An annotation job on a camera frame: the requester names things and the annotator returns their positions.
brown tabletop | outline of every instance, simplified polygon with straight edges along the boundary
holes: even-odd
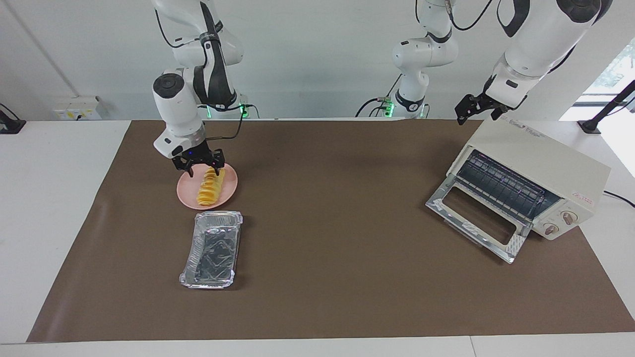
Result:
[[[425,207],[478,124],[245,123],[215,142],[244,224],[234,285],[209,291],[178,282],[196,212],[164,124],[132,122],[28,341],[635,331],[580,229],[508,265]]]

white wall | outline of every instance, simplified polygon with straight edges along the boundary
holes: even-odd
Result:
[[[471,23],[485,3],[460,3],[457,22]],[[246,48],[243,62],[230,68],[232,80],[266,117],[354,115],[366,99],[385,95],[399,74],[392,47],[423,36],[413,0],[216,0],[216,5]],[[633,1],[614,0],[567,64],[530,93],[519,117],[557,120],[635,37],[633,10]],[[183,27],[167,20],[164,27],[170,38],[183,35]],[[452,117],[463,95],[480,93],[509,44],[494,9],[473,30],[455,33],[459,59],[428,71],[432,117]],[[71,96],[73,89],[98,95],[111,119],[158,118],[151,84],[177,66],[150,0],[0,0],[0,48],[0,101],[31,120],[51,118],[52,97]]]

oven knob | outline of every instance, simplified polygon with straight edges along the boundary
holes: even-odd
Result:
[[[558,226],[556,226],[555,224],[551,224],[551,223],[547,223],[545,225],[545,235],[546,236],[550,236],[554,233],[558,233],[559,229]]]
[[[578,221],[578,216],[573,212],[563,212],[562,219],[565,220],[566,225],[570,226]]]

plate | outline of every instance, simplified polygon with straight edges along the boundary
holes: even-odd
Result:
[[[236,187],[238,186],[238,175],[236,175],[236,171],[232,166],[225,164],[225,178],[220,188],[218,201],[211,206],[201,206],[196,202],[198,190],[201,188],[205,172],[207,172],[209,168],[210,167],[206,164],[197,164],[192,166],[194,177],[190,177],[187,172],[181,175],[177,183],[177,196],[185,206],[200,211],[211,210],[227,202],[234,195]]]

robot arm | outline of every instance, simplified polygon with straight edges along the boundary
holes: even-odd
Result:
[[[493,109],[494,120],[517,109],[527,93],[566,60],[612,0],[514,0],[514,18],[501,26],[512,44],[494,67],[483,93],[466,95],[456,106],[459,124]]]
[[[447,1],[454,6],[457,0]],[[415,118],[423,109],[429,78],[428,67],[450,64],[458,57],[458,43],[452,37],[452,24],[446,10],[446,0],[423,0],[417,12],[427,31],[425,37],[408,39],[392,50],[392,61],[401,70],[403,79],[392,95],[395,116]]]
[[[152,3],[158,13],[180,24],[189,25],[200,33],[198,51],[187,49],[194,43],[185,46],[185,51],[188,52],[176,48],[177,60],[196,64],[199,60],[197,54],[203,54],[201,65],[165,71],[155,80],[152,86],[154,100],[166,123],[166,129],[154,142],[154,147],[172,159],[177,170],[188,171],[190,175],[192,166],[198,163],[218,170],[225,164],[223,152],[220,149],[211,151],[208,147],[203,121],[197,108],[204,104],[216,111],[232,110],[239,96],[227,77],[227,65],[219,35],[219,31],[223,31],[222,23],[218,21],[211,0],[152,0]],[[232,44],[232,61],[240,62],[242,47],[231,34],[228,33],[226,38]]]

